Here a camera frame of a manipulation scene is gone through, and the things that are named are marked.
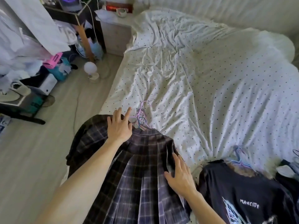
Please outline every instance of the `blue hanger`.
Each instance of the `blue hanger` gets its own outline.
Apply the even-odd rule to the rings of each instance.
[[[237,145],[236,147],[234,147],[234,152],[236,154],[237,160],[231,160],[230,162],[233,163],[233,164],[237,164],[237,165],[252,169],[250,164],[244,163],[242,161],[240,151],[245,154],[244,150],[240,146]]]

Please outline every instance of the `pink object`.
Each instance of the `pink object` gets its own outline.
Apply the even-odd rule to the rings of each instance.
[[[52,56],[50,60],[46,60],[43,62],[43,66],[48,69],[53,69],[57,65],[58,61],[62,56],[62,52],[58,52],[56,55]]]

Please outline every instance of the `laminate floor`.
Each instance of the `laminate floor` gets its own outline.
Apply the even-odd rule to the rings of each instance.
[[[99,73],[110,70],[110,76],[91,83],[83,70],[86,60],[77,58],[79,69],[51,92],[55,103],[37,114],[45,125],[17,119],[10,122],[0,137],[1,223],[32,223],[51,199],[66,173],[73,129],[77,131],[99,113],[121,61],[122,57],[107,54],[97,66]]]

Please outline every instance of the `bed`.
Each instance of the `bed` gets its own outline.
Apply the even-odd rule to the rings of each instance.
[[[194,177],[235,145],[258,170],[292,159],[299,74],[286,36],[162,7],[139,14],[132,32],[100,114],[148,101],[148,125],[174,139]]]

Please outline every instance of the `desk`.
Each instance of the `desk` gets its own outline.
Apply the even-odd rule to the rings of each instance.
[[[92,62],[95,61],[95,56],[92,53],[92,50],[90,48],[89,42],[87,40],[85,30],[84,30],[84,22],[87,20],[88,22],[92,23],[92,19],[94,21],[95,30],[96,30],[96,36],[99,40],[100,45],[102,46],[104,52],[106,52],[106,47],[104,43],[104,37],[103,32],[100,23],[97,23],[95,19],[95,10],[98,9],[97,7],[97,0],[89,0],[87,2],[87,5],[90,7],[92,14],[90,14],[89,8],[86,6],[86,4],[82,3],[83,8],[79,12],[67,12],[63,11],[58,8],[44,6],[45,9],[48,11],[52,19],[59,20],[62,22],[73,24],[76,31],[80,35],[82,39],[82,43],[85,49],[86,56],[88,59]]]

